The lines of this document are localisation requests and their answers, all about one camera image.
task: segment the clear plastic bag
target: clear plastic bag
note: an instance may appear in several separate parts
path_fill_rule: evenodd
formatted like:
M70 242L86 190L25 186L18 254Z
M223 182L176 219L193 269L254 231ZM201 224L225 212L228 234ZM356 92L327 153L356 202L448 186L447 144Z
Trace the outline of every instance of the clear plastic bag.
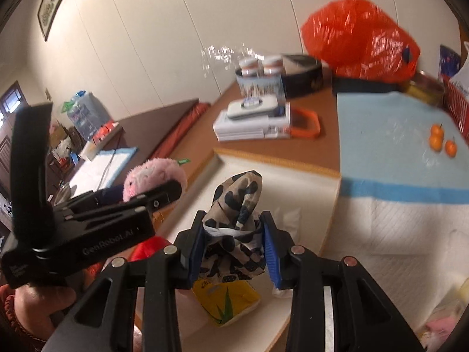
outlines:
M211 45L204 48L202 51L202 67L205 71L205 77L210 75L210 72L216 70L235 70L239 67L239 61L247 57L255 57L258 60L263 60L264 56L271 55L268 51L256 51L245 44L240 46L214 46Z
M384 11L367 0L337 0L301 28L309 55L337 76L398 83L416 70L420 49Z

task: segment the light blue towel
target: light blue towel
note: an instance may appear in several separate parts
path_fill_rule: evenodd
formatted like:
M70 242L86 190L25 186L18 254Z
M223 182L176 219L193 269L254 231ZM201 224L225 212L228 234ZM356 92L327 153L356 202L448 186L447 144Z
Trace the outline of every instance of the light blue towel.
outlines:
M114 174L111 176L110 179L106 180L106 184L104 186L101 186L100 189L103 188L110 188L114 181L117 179L117 176L122 172L124 167L127 165L129 160L134 156L134 153L137 151L137 147L133 148L119 148L118 150L102 150L98 153L98 155L112 155L114 152L115 154L126 154L127 157L121 161L121 164L119 167L114 171Z
M338 94L341 193L393 201L469 203L469 150L451 117L401 93ZM433 123L458 154L428 146Z

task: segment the blue gripper pad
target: blue gripper pad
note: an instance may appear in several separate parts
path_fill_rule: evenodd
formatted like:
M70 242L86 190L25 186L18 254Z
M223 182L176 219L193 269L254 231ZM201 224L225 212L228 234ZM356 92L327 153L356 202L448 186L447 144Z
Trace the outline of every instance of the blue gripper pad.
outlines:
M191 228L194 232L194 246L189 258L189 280L191 281L191 285L199 278L200 265L202 264L202 258L206 248L205 233L202 225L202 219L204 216L205 212L199 210Z
M276 288L279 288L281 284L280 259L278 258L278 253L269 227L266 225L264 225L262 244L264 246L264 256L266 258L267 268L269 269L270 280Z

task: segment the doorway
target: doorway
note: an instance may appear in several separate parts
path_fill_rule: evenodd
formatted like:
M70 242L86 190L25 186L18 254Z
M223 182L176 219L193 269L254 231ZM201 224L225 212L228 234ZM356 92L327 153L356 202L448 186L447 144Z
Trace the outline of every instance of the doorway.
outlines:
M10 199L10 151L13 125L17 112L27 107L18 81L0 97L0 194Z

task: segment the hand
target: hand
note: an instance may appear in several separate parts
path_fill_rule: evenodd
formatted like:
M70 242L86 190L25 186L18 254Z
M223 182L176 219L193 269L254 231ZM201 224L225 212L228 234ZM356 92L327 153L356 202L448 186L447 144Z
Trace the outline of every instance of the hand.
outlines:
M142 332L134 325L134 345L133 352L142 352Z
M76 298L71 287L21 286L15 290L15 315L27 332L47 340L55 330L49 316L71 306Z

